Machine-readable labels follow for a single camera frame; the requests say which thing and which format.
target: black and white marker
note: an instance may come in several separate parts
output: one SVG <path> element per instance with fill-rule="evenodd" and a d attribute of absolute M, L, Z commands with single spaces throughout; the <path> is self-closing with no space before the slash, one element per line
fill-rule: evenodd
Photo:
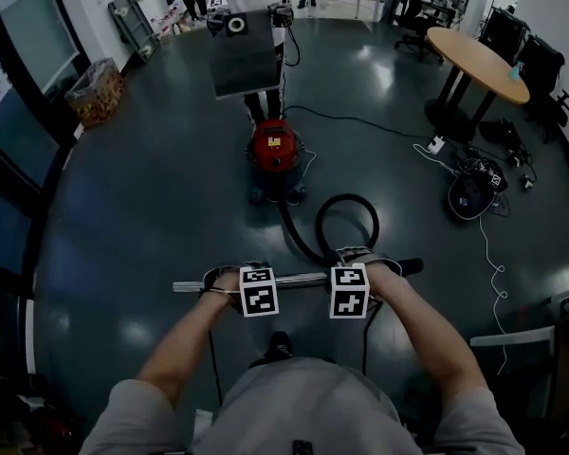
<path fill-rule="evenodd" d="M 365 319 L 369 280 L 364 264 L 331 268 L 331 319 Z"/>
<path fill-rule="evenodd" d="M 278 314 L 278 295 L 272 268 L 240 268 L 240 298 L 245 317 Z"/>

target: forearm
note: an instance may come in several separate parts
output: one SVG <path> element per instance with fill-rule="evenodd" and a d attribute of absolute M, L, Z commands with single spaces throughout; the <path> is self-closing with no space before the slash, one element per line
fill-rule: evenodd
<path fill-rule="evenodd" d="M 378 292 L 402 322 L 420 361 L 441 389 L 445 402 L 473 387 L 486 387 L 474 354 L 453 326 L 409 283 L 396 277 Z"/>
<path fill-rule="evenodd" d="M 205 293 L 160 342 L 145 363 L 138 379 L 163 391 L 176 405 L 185 384 L 195 371 L 207 345 L 209 330 L 228 304 L 222 295 Z"/>

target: wooden table top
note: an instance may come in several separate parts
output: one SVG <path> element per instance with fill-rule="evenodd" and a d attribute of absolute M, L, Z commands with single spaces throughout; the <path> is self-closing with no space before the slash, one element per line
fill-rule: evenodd
<path fill-rule="evenodd" d="M 516 104 L 525 104 L 530 95 L 521 78 L 512 81 L 510 65 L 486 45 L 450 28 L 433 27 L 428 39 L 442 56 L 496 95 Z"/>

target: handlebar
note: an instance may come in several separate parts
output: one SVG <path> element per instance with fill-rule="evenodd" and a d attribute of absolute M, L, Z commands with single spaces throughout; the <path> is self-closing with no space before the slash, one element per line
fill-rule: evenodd
<path fill-rule="evenodd" d="M 414 275 L 424 269 L 424 262 L 419 258 L 404 260 L 397 262 L 402 268 L 403 277 Z M 394 273 L 398 273 L 398 268 L 394 263 L 386 263 Z M 329 281 L 329 275 L 322 273 L 300 273 L 298 275 L 289 275 L 276 278 L 276 287 L 279 290 L 295 290 L 298 288 L 313 288 L 317 286 L 326 286 Z M 204 290 L 202 282 L 174 282 L 173 291 L 175 293 L 200 293 Z"/>

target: gray floor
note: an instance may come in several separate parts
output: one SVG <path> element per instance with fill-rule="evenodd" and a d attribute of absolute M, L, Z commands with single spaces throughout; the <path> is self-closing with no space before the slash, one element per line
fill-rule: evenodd
<path fill-rule="evenodd" d="M 286 104 L 431 134 L 423 105 L 442 87 L 446 64 L 394 51 L 390 27 L 303 19 L 294 29 L 302 63 L 287 69 Z M 134 376 L 193 305 L 194 297 L 173 293 L 173 281 L 199 280 L 217 264 L 250 259 L 268 260 L 277 274 L 317 269 L 291 244 L 276 207 L 247 202 L 243 150 L 251 129 L 241 101 L 212 97 L 209 38 L 204 30 L 182 35 L 127 78 L 118 113 L 75 148 L 50 213 L 36 288 L 37 364 L 87 418 L 86 429 L 111 387 Z M 483 95 L 470 88 L 463 107 L 473 112 Z M 512 215 L 484 220 L 492 258 L 506 267 L 497 284 L 509 298 L 498 312 L 506 329 L 522 330 L 534 326 L 523 312 L 569 290 L 569 171 L 561 146 L 542 145 L 514 106 L 497 100 L 487 117 L 515 120 L 540 176 L 524 193 L 520 173 L 506 169 Z M 422 257 L 426 269 L 413 285 L 465 337 L 496 333 L 492 269 L 478 224 L 454 224 L 443 210 L 448 173 L 414 152 L 412 139 L 298 110 L 288 119 L 318 154 L 306 177 L 307 200 L 292 211 L 306 241 L 317 248 L 313 221 L 324 200 L 359 193 L 378 210 L 376 249 Z M 364 241 L 346 219 L 351 211 L 342 211 L 326 227 L 333 246 Z M 291 334 L 297 355 L 360 368 L 364 322 L 329 320 L 327 305 L 328 296 L 315 290 L 282 294 L 278 317 L 244 320 L 228 312 L 214 331 L 224 391 L 276 329 Z M 426 380 L 388 308 L 369 336 L 368 371 L 401 410 L 413 412 L 405 392 L 422 390 Z M 179 407 L 185 433 L 195 409 L 218 409 L 209 355 Z"/>

